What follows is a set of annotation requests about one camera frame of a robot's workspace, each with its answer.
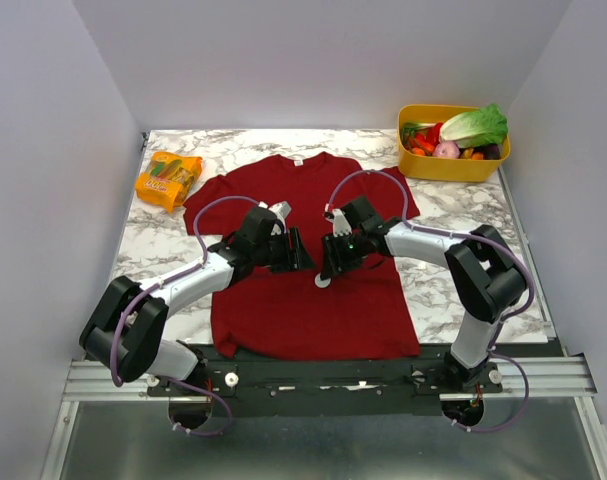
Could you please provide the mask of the red t-shirt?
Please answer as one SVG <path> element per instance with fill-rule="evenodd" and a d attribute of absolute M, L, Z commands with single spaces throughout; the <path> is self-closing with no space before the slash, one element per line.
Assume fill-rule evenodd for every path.
<path fill-rule="evenodd" d="M 188 234 L 236 230 L 254 199 L 287 201 L 290 225 L 300 231 L 317 266 L 322 238 L 332 228 L 323 216 L 327 200 L 344 205 L 364 195 L 389 219 L 418 216 L 406 178 L 396 167 L 365 174 L 354 159 L 322 152 L 304 160 L 273 155 L 204 183 L 184 203 Z M 219 353 L 240 348 L 295 361 L 391 359 L 416 356 L 420 344 L 393 259 L 372 255 L 365 267 L 327 288 L 304 270 L 272 274 L 260 268 L 212 297 L 211 328 Z"/>

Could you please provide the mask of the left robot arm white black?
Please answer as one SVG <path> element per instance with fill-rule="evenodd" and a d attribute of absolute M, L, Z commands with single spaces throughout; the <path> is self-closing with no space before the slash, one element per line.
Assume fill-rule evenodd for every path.
<path fill-rule="evenodd" d="M 111 370 L 117 385 L 151 374 L 169 377 L 184 395 L 197 393 L 205 380 L 198 365 L 203 357 L 179 341 L 164 340 L 166 321 L 257 268 L 276 274 L 313 268 L 298 229 L 286 226 L 290 211 L 287 202 L 255 205 L 235 232 L 207 247 L 201 258 L 141 282 L 112 280 L 80 335 L 81 348 Z"/>

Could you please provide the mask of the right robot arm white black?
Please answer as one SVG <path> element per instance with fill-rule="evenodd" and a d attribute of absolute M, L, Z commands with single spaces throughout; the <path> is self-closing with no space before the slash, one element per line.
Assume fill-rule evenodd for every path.
<path fill-rule="evenodd" d="M 327 208 L 324 217 L 332 232 L 322 238 L 323 265 L 315 279 L 321 288 L 374 254 L 420 260 L 449 271 L 464 317 L 439 369 L 441 383 L 457 392 L 476 384 L 509 309 L 532 288 L 529 271 L 499 232 L 490 225 L 460 233 L 402 217 L 385 220 L 364 196 L 338 209 Z"/>

